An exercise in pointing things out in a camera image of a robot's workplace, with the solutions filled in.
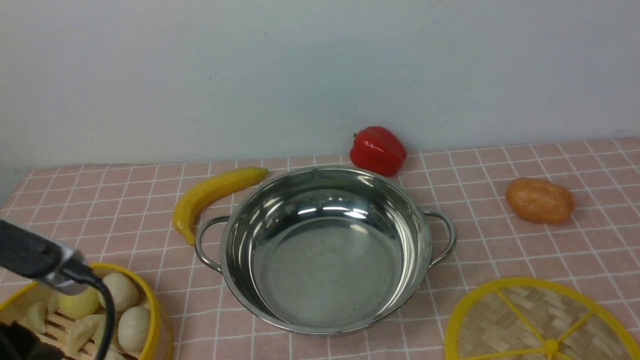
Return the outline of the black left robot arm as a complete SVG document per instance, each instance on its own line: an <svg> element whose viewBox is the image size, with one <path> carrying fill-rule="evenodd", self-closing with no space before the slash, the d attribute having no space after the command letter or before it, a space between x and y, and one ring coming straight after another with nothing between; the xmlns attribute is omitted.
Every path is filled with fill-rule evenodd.
<svg viewBox="0 0 640 360"><path fill-rule="evenodd" d="M0 266L66 296L104 287L77 248L7 219L0 221Z"/></svg>

